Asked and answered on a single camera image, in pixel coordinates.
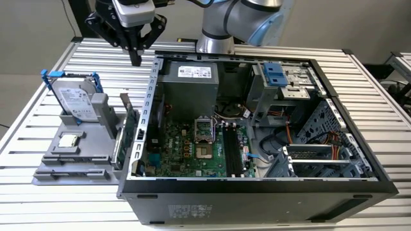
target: blue plastic latch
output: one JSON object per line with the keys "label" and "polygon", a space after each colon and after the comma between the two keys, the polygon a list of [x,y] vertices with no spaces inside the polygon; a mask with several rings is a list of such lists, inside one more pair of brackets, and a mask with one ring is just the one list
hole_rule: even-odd
{"label": "blue plastic latch", "polygon": [[102,82],[101,82],[101,76],[98,75],[97,72],[94,72],[94,73],[91,74],[91,76],[93,76],[94,79],[95,79],[95,84],[97,84],[98,93],[103,93],[103,87],[102,87]]}
{"label": "blue plastic latch", "polygon": [[63,77],[65,75],[65,71],[51,71],[50,73],[50,77]]}
{"label": "blue plastic latch", "polygon": [[265,63],[263,72],[270,86],[285,87],[289,85],[283,68],[279,63]]}

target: metal slotted table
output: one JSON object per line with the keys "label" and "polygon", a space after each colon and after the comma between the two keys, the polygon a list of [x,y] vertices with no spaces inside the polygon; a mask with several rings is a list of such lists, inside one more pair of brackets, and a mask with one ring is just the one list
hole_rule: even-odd
{"label": "metal slotted table", "polygon": [[[157,43],[142,67],[102,39],[73,42],[54,70],[98,71],[110,104],[125,112],[127,92],[142,108],[154,50],[194,52],[194,43]],[[399,195],[337,224],[142,226],[117,186],[34,186],[32,174],[60,125],[60,106],[44,84],[0,141],[0,224],[3,230],[367,230],[411,229],[411,119],[354,55],[342,50],[237,46],[237,54],[317,59],[369,141]]]}
{"label": "metal slotted table", "polygon": [[409,83],[411,83],[411,53],[393,52],[386,64],[390,64]]}

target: internal cable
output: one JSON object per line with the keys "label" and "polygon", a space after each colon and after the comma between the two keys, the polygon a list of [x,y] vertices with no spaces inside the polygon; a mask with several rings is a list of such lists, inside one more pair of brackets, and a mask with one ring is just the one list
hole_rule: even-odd
{"label": "internal cable", "polygon": [[187,0],[191,1],[194,4],[197,4],[202,8],[209,8],[211,4],[214,3],[214,0],[210,0],[207,4],[203,4],[199,0]]}
{"label": "internal cable", "polygon": [[247,153],[247,156],[250,156],[250,157],[253,157],[253,158],[261,159],[261,161],[262,161],[263,163],[266,163],[266,164],[270,164],[270,163],[271,163],[270,161],[267,161],[267,160],[266,160],[261,155],[258,155],[258,154]]}
{"label": "internal cable", "polygon": [[291,139],[291,135],[290,135],[290,127],[289,127],[289,121],[286,122],[286,130],[287,130],[287,139],[289,139],[289,143],[293,144],[293,139]]}
{"label": "internal cable", "polygon": [[218,112],[214,112],[214,114],[217,114],[218,117],[221,117],[222,119],[230,120],[230,119],[242,119],[243,117],[226,117],[223,115],[221,115]]}

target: orange wire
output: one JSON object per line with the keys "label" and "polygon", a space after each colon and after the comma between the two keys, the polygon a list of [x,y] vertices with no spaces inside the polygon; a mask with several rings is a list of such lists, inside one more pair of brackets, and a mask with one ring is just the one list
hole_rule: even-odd
{"label": "orange wire", "polygon": [[293,139],[291,139],[291,135],[290,135],[290,127],[289,127],[289,121],[286,122],[286,130],[287,130],[287,139],[289,139],[289,143],[293,143]]}
{"label": "orange wire", "polygon": [[323,144],[329,143],[329,139],[330,139],[330,134],[327,135],[327,140],[325,141]]}
{"label": "orange wire", "polygon": [[339,159],[339,153],[341,153],[341,147],[338,148],[337,153],[335,153],[337,159]]}
{"label": "orange wire", "polygon": [[334,160],[334,145],[331,145],[331,160]]}

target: product label sticker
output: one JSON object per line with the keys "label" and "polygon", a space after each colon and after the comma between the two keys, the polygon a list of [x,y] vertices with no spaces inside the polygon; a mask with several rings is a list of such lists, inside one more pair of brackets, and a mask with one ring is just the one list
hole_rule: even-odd
{"label": "product label sticker", "polygon": [[211,78],[211,67],[181,66],[178,76],[185,78]]}
{"label": "product label sticker", "polygon": [[77,88],[59,88],[59,91],[71,114],[85,121],[98,120],[87,92]]}
{"label": "product label sticker", "polygon": [[245,114],[243,114],[243,117],[245,117],[245,118],[249,118],[250,114],[251,114],[251,111],[250,111],[249,109],[246,109]]}

